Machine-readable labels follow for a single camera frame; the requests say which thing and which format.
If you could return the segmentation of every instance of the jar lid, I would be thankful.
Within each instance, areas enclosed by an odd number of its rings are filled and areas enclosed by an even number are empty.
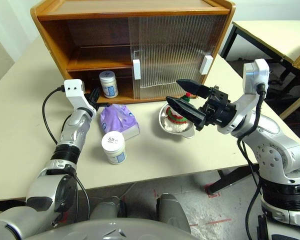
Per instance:
[[[125,138],[119,131],[110,131],[103,136],[101,145],[107,152],[116,152],[125,145]]]
[[[116,75],[113,71],[103,71],[99,74],[99,78],[102,83],[111,83],[116,80]]]

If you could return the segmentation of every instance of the purple pouch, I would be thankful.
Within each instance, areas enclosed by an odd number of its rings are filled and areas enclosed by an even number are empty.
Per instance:
[[[100,122],[105,133],[118,131],[125,140],[139,134],[139,124],[126,105],[105,107],[100,114]]]

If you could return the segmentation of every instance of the white wall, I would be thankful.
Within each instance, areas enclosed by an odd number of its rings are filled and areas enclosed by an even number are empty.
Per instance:
[[[300,20],[300,0],[232,0],[236,4],[233,21],[243,20]],[[228,38],[232,28],[230,25],[224,37],[220,51]],[[269,58],[258,48],[243,39],[236,37],[227,60],[233,61],[238,58],[254,60],[257,58]]]
[[[41,0],[0,0],[0,42],[16,61],[39,32],[30,8]]]

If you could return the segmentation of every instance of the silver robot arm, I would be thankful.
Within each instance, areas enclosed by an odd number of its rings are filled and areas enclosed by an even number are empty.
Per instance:
[[[219,132],[239,138],[251,130],[256,119],[253,108],[268,88],[269,66],[264,59],[244,65],[244,95],[231,103],[219,87],[206,87],[192,80],[177,83],[187,92],[207,101],[196,109],[174,97],[166,97],[169,105],[193,122],[197,130],[205,125],[217,125]],[[261,115],[256,129],[243,137],[259,163],[259,181],[263,195],[259,216],[259,239],[300,240],[300,145],[287,137],[278,124]]]
[[[51,159],[31,185],[25,206],[0,214],[0,239],[19,240],[45,232],[55,227],[73,204],[78,158],[101,105],[96,103],[98,91],[89,95],[88,102],[80,79],[64,81],[64,88],[74,112],[64,124]]]

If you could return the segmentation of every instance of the white bowl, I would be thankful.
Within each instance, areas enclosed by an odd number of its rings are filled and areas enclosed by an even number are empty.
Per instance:
[[[190,121],[188,121],[189,126],[182,132],[173,132],[173,131],[168,131],[167,129],[165,129],[165,118],[167,118],[167,114],[166,114],[167,106],[168,106],[168,103],[163,105],[163,107],[161,108],[161,110],[159,112],[159,125],[163,129],[163,131],[170,133],[170,134],[174,134],[174,135],[181,135],[187,139],[193,138],[195,136],[194,123],[190,122]]]

